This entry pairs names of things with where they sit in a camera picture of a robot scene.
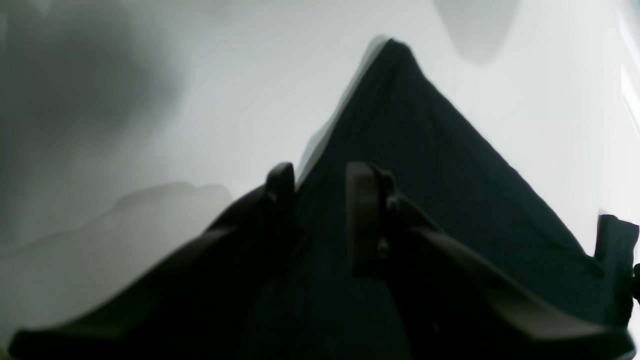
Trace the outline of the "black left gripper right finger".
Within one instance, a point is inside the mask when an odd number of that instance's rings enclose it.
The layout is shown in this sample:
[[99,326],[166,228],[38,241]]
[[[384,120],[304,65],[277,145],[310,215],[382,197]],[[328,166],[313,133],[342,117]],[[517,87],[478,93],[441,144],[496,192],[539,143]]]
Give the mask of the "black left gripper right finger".
[[346,166],[349,266],[381,280],[414,360],[631,360],[626,328],[542,301],[447,235],[370,162]]

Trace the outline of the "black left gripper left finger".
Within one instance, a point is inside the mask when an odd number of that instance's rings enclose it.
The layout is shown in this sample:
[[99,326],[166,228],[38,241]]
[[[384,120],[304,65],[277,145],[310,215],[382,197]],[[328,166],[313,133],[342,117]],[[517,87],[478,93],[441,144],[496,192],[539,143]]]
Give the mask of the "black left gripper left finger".
[[21,330],[9,353],[16,360],[231,358],[260,291],[290,271],[295,199],[294,167],[281,162],[113,299],[62,325]]

